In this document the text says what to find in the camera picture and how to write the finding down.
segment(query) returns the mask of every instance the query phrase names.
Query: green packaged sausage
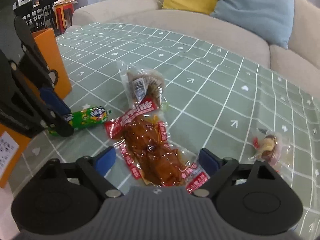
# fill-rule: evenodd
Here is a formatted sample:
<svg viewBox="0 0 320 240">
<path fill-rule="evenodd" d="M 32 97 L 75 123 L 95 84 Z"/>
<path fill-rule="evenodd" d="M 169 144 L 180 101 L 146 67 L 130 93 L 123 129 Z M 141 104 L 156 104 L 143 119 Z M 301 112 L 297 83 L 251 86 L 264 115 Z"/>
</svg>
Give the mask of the green packaged sausage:
<svg viewBox="0 0 320 240">
<path fill-rule="evenodd" d="M 107 121 L 108 113 L 103 106 L 84 109 L 79 112 L 67 114 L 64 119 L 73 127 L 79 130 L 91 127 Z M 52 135 L 58 135 L 56 131 L 49 129 Z"/>
</svg>

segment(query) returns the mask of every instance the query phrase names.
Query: white label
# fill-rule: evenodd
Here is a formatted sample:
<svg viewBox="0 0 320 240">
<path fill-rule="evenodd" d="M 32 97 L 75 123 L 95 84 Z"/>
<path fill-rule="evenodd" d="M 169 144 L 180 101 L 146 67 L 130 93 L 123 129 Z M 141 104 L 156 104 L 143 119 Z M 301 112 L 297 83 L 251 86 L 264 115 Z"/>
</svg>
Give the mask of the white label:
<svg viewBox="0 0 320 240">
<path fill-rule="evenodd" d="M 144 84 L 143 78 L 138 78 L 136 80 L 132 81 L 133 87 L 134 87 L 134 93 L 138 99 L 139 102 L 142 101 L 142 99 L 146 95 L 146 86 Z"/>
<path fill-rule="evenodd" d="M 0 178 L 18 148 L 19 145 L 5 131 L 0 137 Z"/>
</svg>

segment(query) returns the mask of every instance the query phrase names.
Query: green tablecloth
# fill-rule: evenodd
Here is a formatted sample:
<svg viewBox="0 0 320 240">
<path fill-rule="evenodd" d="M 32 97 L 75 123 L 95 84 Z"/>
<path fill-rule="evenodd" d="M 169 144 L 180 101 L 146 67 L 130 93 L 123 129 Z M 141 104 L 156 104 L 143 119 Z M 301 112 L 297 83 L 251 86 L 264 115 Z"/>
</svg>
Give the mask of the green tablecloth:
<svg viewBox="0 0 320 240">
<path fill-rule="evenodd" d="M 237 54 L 165 30 L 94 23 L 59 36 L 57 43 L 73 84 L 65 99 L 72 111 L 105 106 L 113 111 L 112 118 L 126 111 L 129 106 L 116 63 L 123 60 L 163 74 L 171 140 L 194 153 L 206 147 L 220 157 L 245 163 L 254 155 L 252 131 L 257 128 L 289 138 L 293 160 L 284 179 L 304 205 L 296 231 L 306 239 L 320 234 L 318 100 Z M 72 162 L 110 145 L 103 126 L 67 139 L 41 133 L 18 162 L 10 185 L 18 192 L 49 158 Z M 106 178 L 124 193 L 141 183 L 132 178 L 121 157 Z"/>
</svg>

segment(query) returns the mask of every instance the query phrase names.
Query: plastic packaging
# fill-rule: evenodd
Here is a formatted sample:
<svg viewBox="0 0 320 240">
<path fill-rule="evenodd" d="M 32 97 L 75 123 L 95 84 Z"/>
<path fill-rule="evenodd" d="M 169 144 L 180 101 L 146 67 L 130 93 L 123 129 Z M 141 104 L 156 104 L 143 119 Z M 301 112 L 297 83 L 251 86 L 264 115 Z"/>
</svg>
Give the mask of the plastic packaging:
<svg viewBox="0 0 320 240">
<path fill-rule="evenodd" d="M 257 152 L 249 161 L 267 161 L 289 184 L 292 182 L 293 154 L 288 138 L 278 132 L 257 129 L 253 146 Z"/>
<path fill-rule="evenodd" d="M 168 142 L 168 124 L 148 96 L 105 127 L 133 177 L 146 185 L 185 185 L 192 192 L 208 180 L 195 154 Z"/>
<path fill-rule="evenodd" d="M 108 113 L 103 106 L 92 107 L 78 111 L 72 114 L 67 114 L 63 118 L 73 127 L 79 130 L 91 127 L 107 121 Z M 58 135 L 56 131 L 49 129 L 49 134 Z"/>
<path fill-rule="evenodd" d="M 158 107 L 163 104 L 164 78 L 154 69 L 144 69 L 135 64 L 118 61 L 120 77 L 128 98 L 129 106 L 134 109 L 145 96 Z"/>
</svg>

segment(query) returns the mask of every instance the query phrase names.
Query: beige sofa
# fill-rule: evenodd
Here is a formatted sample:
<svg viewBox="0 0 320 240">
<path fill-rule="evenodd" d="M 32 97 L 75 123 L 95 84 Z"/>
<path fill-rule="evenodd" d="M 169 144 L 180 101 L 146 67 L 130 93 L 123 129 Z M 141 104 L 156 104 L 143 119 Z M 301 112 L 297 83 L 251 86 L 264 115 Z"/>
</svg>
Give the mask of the beige sofa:
<svg viewBox="0 0 320 240">
<path fill-rule="evenodd" d="M 77 9 L 72 25 L 120 22 L 183 33 L 272 69 L 320 98 L 320 10 L 305 0 L 294 2 L 288 50 L 268 45 L 254 33 L 208 15 L 162 9 L 163 0 L 106 0 Z"/>
</svg>

